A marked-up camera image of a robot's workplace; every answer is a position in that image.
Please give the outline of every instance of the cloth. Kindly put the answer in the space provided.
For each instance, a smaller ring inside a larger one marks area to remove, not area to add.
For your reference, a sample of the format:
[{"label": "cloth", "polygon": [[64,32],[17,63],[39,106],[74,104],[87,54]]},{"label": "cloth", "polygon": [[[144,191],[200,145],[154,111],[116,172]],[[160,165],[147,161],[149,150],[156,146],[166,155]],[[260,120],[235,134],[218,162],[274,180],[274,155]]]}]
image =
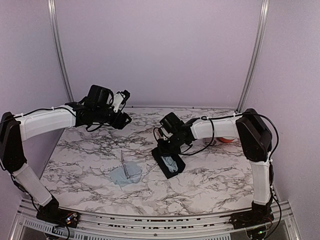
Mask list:
[{"label": "cloth", "polygon": [[129,174],[127,179],[123,166],[118,166],[109,173],[109,177],[114,184],[124,187],[128,184],[136,184],[140,181],[142,169],[134,161],[125,162],[126,170]]},{"label": "cloth", "polygon": [[172,159],[172,157],[162,156],[161,158],[164,161],[164,164],[168,167],[170,173],[178,171],[177,163]]}]

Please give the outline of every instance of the white wall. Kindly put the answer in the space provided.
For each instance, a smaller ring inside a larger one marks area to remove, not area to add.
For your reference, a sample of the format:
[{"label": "white wall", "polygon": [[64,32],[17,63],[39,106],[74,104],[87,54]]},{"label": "white wall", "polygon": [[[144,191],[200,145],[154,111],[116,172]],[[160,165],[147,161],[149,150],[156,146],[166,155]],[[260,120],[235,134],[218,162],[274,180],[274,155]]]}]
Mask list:
[{"label": "white wall", "polygon": [[320,1],[270,1],[246,107],[277,126],[275,185],[302,239],[320,239]]},{"label": "white wall", "polygon": [[236,108],[260,0],[57,0],[75,100],[92,83],[129,105]]},{"label": "white wall", "polygon": [[[0,6],[0,115],[67,102],[47,1],[1,0]],[[59,136],[60,131],[50,132],[23,145],[38,176]],[[0,239],[7,240],[22,195],[8,172],[0,170],[0,183]]]}]

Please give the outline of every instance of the marble tabletop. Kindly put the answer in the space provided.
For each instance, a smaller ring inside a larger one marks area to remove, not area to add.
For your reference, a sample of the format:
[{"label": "marble tabletop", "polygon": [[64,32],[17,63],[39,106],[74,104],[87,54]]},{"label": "marble tabletop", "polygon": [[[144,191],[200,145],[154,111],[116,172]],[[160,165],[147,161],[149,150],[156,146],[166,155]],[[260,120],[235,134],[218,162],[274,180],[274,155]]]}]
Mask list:
[{"label": "marble tabletop", "polygon": [[[253,181],[241,143],[218,142],[183,156],[185,170],[166,179],[151,155],[156,147],[153,128],[174,112],[183,120],[225,116],[230,110],[207,108],[125,108],[132,122],[122,130],[102,127],[66,129],[41,177],[61,207],[119,215],[200,215],[251,206]],[[204,147],[196,140],[190,151]],[[115,185],[109,172],[125,161],[142,168],[139,183]]]}]

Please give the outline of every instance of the white marble surface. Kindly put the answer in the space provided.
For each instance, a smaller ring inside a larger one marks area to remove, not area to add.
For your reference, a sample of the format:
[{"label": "white marble surface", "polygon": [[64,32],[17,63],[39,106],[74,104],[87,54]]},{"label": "white marble surface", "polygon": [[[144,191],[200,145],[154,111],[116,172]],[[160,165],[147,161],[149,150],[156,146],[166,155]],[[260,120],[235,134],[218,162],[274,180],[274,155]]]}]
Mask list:
[{"label": "white marble surface", "polygon": [[[252,173],[239,141],[219,143],[193,155],[183,156],[185,170],[166,179],[151,155],[156,147],[153,127],[169,112],[183,120],[225,116],[230,110],[192,108],[126,108],[132,123],[123,130],[104,127],[86,132],[84,127],[66,129],[43,176],[42,183],[62,207],[121,215],[198,215],[251,206]],[[197,140],[190,151],[204,146]],[[108,173],[118,167],[121,150],[125,161],[142,168],[139,183],[122,189]]]}]

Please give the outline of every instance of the black and white robotic arm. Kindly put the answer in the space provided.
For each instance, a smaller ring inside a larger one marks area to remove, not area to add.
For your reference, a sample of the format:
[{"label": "black and white robotic arm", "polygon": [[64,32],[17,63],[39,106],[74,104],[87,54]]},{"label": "black and white robotic arm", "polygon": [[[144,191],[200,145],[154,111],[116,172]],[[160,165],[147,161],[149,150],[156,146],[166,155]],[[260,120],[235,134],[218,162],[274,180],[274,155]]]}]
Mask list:
[{"label": "black and white robotic arm", "polygon": [[40,182],[24,155],[22,142],[36,135],[58,129],[86,125],[92,132],[102,126],[123,129],[131,118],[122,108],[130,97],[128,91],[113,94],[110,89],[92,85],[88,96],[80,102],[69,102],[51,109],[38,109],[27,114],[6,112],[0,124],[0,159],[14,184],[40,205],[37,218],[75,227],[79,214],[59,208],[58,201]]},{"label": "black and white robotic arm", "polygon": [[[259,224],[266,218],[273,219],[271,213],[273,167],[270,160],[272,133],[254,109],[229,117],[193,118],[184,123],[173,112],[161,121],[158,145],[152,151],[159,163],[163,157],[188,155],[181,152],[181,146],[204,138],[239,138],[243,153],[249,160],[253,176],[252,210],[234,215],[231,222],[235,228]],[[162,134],[162,128],[170,135]]]}]

